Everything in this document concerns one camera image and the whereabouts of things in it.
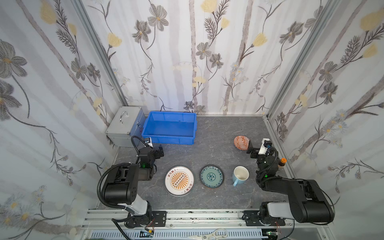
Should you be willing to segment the blue plastic bin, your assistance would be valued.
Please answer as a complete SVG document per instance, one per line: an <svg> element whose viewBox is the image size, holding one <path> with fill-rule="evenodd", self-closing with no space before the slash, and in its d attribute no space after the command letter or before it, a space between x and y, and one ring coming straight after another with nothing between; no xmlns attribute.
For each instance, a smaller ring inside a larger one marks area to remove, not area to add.
<svg viewBox="0 0 384 240"><path fill-rule="evenodd" d="M197 131L197 115L182 112L149 113L142 132L157 144L193 145Z"/></svg>

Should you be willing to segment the orange sunburst plate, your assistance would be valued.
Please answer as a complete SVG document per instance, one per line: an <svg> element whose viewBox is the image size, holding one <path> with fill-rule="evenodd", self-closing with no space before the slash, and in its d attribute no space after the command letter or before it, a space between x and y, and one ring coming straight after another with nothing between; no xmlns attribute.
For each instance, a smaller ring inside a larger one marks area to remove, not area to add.
<svg viewBox="0 0 384 240"><path fill-rule="evenodd" d="M181 197L189 194L195 183L193 172L185 166L171 168L165 177L165 188L173 196Z"/></svg>

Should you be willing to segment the teal patterned small plate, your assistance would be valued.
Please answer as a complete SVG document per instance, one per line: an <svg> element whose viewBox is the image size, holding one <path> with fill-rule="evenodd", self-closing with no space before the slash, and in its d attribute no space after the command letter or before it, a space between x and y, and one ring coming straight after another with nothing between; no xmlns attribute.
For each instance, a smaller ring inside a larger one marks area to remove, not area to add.
<svg viewBox="0 0 384 240"><path fill-rule="evenodd" d="M224 173L217 166L207 165L200 172L200 180L207 188L216 189L223 184Z"/></svg>

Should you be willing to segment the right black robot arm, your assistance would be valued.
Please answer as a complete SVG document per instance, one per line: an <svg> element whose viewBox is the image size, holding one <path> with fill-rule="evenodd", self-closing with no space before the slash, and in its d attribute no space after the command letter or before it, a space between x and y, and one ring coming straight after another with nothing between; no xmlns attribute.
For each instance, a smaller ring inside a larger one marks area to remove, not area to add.
<svg viewBox="0 0 384 240"><path fill-rule="evenodd" d="M263 202L257 218L264 225L277 220L326 225L333 222L335 210L315 180L288 179L277 175L287 160L279 157L270 139L263 139L259 148L248 143L247 154L257 160L256 183L265 192L283 194L287 202Z"/></svg>

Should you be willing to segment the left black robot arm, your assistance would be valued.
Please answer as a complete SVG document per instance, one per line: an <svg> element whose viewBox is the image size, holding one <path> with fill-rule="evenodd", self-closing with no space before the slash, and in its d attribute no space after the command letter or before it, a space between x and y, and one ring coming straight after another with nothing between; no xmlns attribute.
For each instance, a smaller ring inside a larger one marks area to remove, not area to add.
<svg viewBox="0 0 384 240"><path fill-rule="evenodd" d="M118 229L121 229L120 223L131 229L154 223L152 206L138 195L138 185L152 180L157 172L155 161L165 155L162 145L154 148L138 136L132 136L131 143L136 151L136 162L111 166L97 184L97 196L104 206L128 212L125 219L112 219Z"/></svg>

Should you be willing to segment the red patterned bowl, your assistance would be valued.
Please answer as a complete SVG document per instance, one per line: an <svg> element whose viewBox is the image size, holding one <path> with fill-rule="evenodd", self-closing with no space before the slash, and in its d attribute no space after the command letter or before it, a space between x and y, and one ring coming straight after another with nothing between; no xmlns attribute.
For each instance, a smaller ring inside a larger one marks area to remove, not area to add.
<svg viewBox="0 0 384 240"><path fill-rule="evenodd" d="M241 151L246 151L249 148L250 139L245 136L237 136L234 139L234 145Z"/></svg>

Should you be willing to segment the brown bottle orange cap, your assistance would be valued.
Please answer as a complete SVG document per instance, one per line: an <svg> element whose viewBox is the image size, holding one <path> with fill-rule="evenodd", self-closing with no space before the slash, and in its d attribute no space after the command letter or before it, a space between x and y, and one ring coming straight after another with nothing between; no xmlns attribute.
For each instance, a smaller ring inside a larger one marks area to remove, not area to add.
<svg viewBox="0 0 384 240"><path fill-rule="evenodd" d="M279 168L279 170L280 170L280 169L283 169L283 167L286 165L286 163L287 163L287 159L285 159L285 158L281 158L280 161L278 162L278 168Z"/></svg>

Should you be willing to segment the silver metal case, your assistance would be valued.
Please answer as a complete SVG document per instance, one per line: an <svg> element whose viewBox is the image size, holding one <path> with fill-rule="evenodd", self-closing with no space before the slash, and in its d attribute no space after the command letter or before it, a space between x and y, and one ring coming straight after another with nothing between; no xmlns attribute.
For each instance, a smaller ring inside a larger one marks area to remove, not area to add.
<svg viewBox="0 0 384 240"><path fill-rule="evenodd" d="M106 130L117 147L132 148L132 136L141 137L146 117L141 107L120 107Z"/></svg>

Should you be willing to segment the light blue mug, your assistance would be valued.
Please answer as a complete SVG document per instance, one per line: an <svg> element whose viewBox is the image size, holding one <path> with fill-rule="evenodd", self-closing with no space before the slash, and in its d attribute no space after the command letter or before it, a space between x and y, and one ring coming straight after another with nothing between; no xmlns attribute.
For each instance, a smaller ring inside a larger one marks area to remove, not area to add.
<svg viewBox="0 0 384 240"><path fill-rule="evenodd" d="M236 187L237 185L243 184L250 176L250 173L247 168L243 166L237 166L235 167L233 171L233 186Z"/></svg>

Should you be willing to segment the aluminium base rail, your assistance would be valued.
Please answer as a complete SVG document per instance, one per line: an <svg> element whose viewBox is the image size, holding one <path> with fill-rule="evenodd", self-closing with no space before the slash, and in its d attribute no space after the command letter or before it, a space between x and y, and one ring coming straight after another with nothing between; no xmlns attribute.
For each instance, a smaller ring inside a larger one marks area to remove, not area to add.
<svg viewBox="0 0 384 240"><path fill-rule="evenodd" d="M89 210L81 227L83 240L333 240L328 226L278 220L262 224L255 209L160 210L148 226L121 230L111 221L127 213Z"/></svg>

